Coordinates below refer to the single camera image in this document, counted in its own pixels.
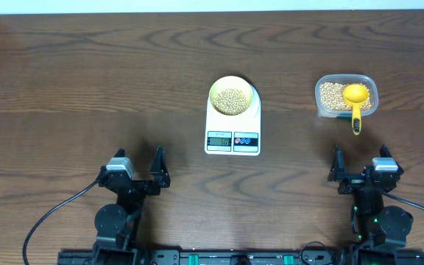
yellow scoop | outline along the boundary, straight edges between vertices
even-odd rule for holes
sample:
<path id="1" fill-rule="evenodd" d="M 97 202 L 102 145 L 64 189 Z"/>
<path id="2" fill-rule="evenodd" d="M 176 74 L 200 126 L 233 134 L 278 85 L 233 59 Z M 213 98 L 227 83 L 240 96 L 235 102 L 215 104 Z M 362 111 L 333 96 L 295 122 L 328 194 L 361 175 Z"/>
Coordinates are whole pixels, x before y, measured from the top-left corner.
<path id="1" fill-rule="evenodd" d="M 361 107 L 369 97 L 369 92 L 362 85 L 348 85 L 343 91 L 343 100 L 346 105 L 353 108 L 353 132 L 361 132 Z"/>

digital kitchen scale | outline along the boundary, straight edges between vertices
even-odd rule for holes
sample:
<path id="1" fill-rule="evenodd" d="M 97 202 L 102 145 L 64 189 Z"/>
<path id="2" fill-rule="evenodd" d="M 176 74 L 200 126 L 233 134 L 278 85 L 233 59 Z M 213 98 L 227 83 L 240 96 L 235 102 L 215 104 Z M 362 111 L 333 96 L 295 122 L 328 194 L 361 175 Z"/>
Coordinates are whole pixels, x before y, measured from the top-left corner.
<path id="1" fill-rule="evenodd" d="M 213 105 L 222 91 L 235 88 L 243 91 L 249 101 L 241 114 L 229 116 Z M 258 92 L 240 77 L 223 77 L 209 92 L 205 122 L 204 150 L 210 155 L 259 155 L 261 151 L 261 100 Z"/>

wooden table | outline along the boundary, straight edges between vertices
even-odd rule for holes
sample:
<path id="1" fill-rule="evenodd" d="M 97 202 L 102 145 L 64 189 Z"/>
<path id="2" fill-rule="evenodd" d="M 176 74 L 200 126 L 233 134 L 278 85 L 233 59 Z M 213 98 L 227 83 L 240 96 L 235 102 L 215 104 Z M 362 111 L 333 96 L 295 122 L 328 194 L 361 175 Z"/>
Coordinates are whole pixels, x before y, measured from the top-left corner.
<path id="1" fill-rule="evenodd" d="M 317 116 L 326 74 L 372 77 L 378 110 L 360 136 Z M 262 100 L 256 158 L 206 155 L 208 90 L 240 74 Z M 351 196 L 327 183 L 332 150 L 361 171 L 382 143 L 406 170 L 392 193 L 424 205 L 424 11 L 0 15 L 0 264 L 21 264 L 26 234 L 91 183 L 119 147 L 149 178 L 166 150 L 171 188 L 147 200 L 139 241 L 184 249 L 343 247 Z M 29 243 L 32 264 L 89 249 L 95 188 Z M 408 247 L 424 250 L 424 212 Z"/>

plastic container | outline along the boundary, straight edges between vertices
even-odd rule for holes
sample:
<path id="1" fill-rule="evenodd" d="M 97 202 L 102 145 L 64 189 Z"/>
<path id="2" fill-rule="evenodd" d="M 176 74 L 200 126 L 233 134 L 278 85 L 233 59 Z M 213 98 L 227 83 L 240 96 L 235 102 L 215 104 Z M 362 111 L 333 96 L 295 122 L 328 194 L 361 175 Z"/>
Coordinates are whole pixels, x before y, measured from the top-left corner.
<path id="1" fill-rule="evenodd" d="M 336 117 L 351 117 L 352 111 L 329 110 L 322 103 L 322 96 L 320 95 L 320 85 L 324 82 L 333 82 L 343 85 L 350 84 L 363 84 L 369 88 L 369 100 L 372 108 L 370 110 L 362 110 L 361 116 L 368 116 L 377 109 L 379 105 L 379 95 L 377 94 L 377 87 L 372 79 L 362 74 L 330 74 L 322 77 L 315 85 L 315 99 L 317 101 L 318 116 L 336 118 Z"/>

